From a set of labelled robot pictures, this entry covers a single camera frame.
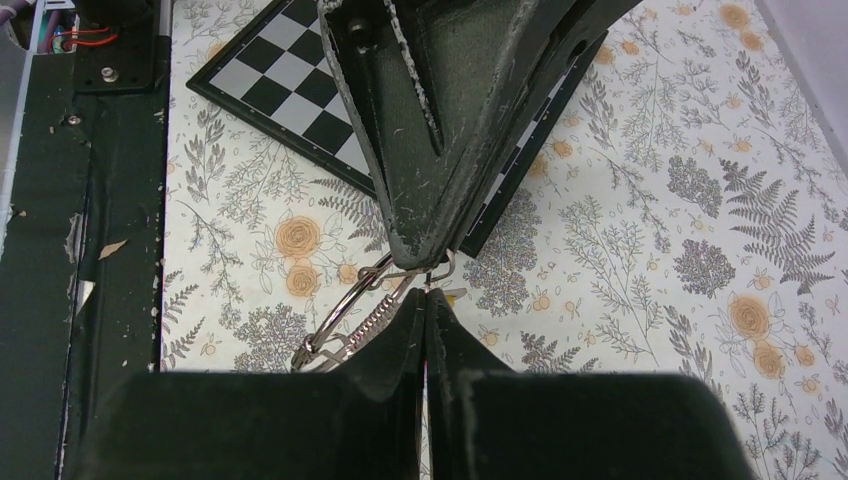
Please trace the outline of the silver keyring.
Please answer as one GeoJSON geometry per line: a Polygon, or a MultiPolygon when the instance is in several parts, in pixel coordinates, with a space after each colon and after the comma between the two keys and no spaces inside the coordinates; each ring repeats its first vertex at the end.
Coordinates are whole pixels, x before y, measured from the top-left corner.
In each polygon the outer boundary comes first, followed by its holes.
{"type": "Polygon", "coordinates": [[[432,287],[436,282],[450,277],[456,268],[456,253],[447,250],[441,260],[447,270],[438,274],[434,268],[403,270],[395,265],[391,254],[385,254],[376,263],[358,270],[356,281],[330,310],[326,318],[307,334],[291,357],[292,372],[329,372],[358,353],[366,344],[382,333],[396,316],[407,291],[418,278],[423,285],[432,287]],[[368,294],[389,284],[391,289],[348,332],[340,328],[350,315],[360,310],[357,304],[368,294]]]}

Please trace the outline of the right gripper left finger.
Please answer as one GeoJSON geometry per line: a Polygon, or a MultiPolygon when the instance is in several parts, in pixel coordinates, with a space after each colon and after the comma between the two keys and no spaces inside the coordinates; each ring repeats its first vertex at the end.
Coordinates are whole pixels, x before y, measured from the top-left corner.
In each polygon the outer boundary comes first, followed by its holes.
{"type": "Polygon", "coordinates": [[[425,293],[327,373],[144,373],[102,405],[73,479],[415,479],[425,293]]]}

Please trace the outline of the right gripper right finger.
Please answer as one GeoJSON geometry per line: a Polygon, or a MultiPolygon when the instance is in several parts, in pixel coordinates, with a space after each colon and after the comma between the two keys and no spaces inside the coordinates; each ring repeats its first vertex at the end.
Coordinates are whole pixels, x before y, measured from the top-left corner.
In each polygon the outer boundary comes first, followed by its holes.
{"type": "Polygon", "coordinates": [[[748,479],[728,415],[681,374],[516,372],[426,296],[436,479],[748,479]]]}

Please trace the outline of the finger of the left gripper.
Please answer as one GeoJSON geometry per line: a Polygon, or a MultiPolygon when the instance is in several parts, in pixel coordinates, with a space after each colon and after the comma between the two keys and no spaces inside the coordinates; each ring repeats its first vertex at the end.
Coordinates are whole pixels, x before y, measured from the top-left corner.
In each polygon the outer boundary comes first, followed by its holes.
{"type": "Polygon", "coordinates": [[[550,31],[546,1],[321,1],[322,40],[402,269],[437,266],[550,31]]]}
{"type": "Polygon", "coordinates": [[[484,184],[472,216],[450,244],[454,252],[475,258],[541,152],[553,123],[564,111],[598,53],[609,28],[637,1],[535,1],[525,36],[543,40],[520,46],[515,60],[532,60],[532,69],[511,107],[510,125],[496,145],[492,179],[484,184]]]}

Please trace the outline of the key with yellow tag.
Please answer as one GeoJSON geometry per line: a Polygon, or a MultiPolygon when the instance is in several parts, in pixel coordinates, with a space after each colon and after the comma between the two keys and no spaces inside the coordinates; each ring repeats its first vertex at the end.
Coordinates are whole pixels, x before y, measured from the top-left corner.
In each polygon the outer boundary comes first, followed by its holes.
{"type": "Polygon", "coordinates": [[[464,287],[451,289],[439,288],[439,290],[444,294],[451,307],[454,307],[459,299],[468,294],[468,290],[464,287]]]}

